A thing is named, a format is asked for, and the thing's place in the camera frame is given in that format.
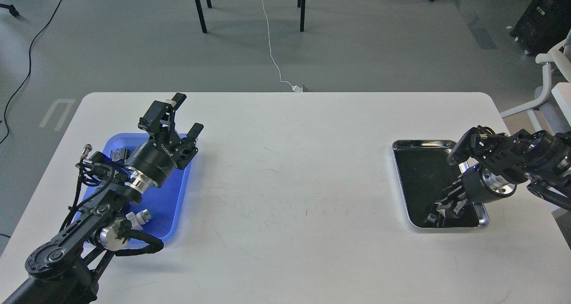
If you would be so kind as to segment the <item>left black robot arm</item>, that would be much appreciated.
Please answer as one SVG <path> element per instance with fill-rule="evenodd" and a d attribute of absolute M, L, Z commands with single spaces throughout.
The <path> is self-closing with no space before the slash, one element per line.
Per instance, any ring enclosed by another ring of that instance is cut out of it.
<path fill-rule="evenodd" d="M 161 188 L 176 168 L 184 170 L 198 153 L 203 125 L 194 123 L 185 137 L 175 128 L 175 115 L 187 99 L 153 101 L 139 119 L 148 139 L 123 163 L 85 145 L 77 163 L 73 204 L 59 232 L 27 257 L 28 278 L 4 300 L 6 304 L 88 304 L 97 299 L 99 280 L 114 257 L 154 254 L 163 241 L 136 229 L 144 212 L 128 214 L 145 191 Z"/>

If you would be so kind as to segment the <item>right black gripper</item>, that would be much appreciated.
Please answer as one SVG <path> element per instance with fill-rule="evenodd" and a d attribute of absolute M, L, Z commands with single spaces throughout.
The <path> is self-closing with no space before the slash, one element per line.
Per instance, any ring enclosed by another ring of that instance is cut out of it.
<path fill-rule="evenodd" d="M 437 200 L 424 219 L 432 228 L 461 228 L 463 215 L 469 203 L 491 203 L 491 190 L 486 188 L 478 168 L 468 168 L 451 186 L 442 191 L 444 198 Z"/>

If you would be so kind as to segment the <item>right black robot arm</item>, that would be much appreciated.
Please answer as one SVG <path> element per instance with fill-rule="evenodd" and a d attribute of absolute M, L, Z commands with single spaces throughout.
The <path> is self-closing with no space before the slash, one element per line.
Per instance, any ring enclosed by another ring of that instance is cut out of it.
<path fill-rule="evenodd" d="M 459 139 L 447 162 L 455 166 L 469 158 L 477 164 L 460 174 L 431 206 L 426 222 L 433 227 L 443 228 L 448 218 L 461 218 L 471 204 L 510 197 L 522 183 L 542 200 L 570 209 L 570 133 L 522 129 L 507 135 L 479 125 Z"/>

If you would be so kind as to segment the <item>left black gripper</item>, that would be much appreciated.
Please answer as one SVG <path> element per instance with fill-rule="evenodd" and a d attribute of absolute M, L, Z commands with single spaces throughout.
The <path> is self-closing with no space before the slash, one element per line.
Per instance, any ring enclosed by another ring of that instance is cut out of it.
<path fill-rule="evenodd" d="M 187 99 L 187 95 L 177 93 L 166 101 L 153 101 L 143 117 L 139 118 L 137 127 L 151 137 L 169 137 L 176 133 L 175 114 Z M 204 129 L 204 125 L 194 123 L 187 137 L 167 139 L 154 142 L 151 139 L 142 143 L 127 159 L 125 166 L 137 171 L 151 180 L 151 186 L 161 188 L 176 168 L 184 170 L 198 153 L 196 140 Z"/>

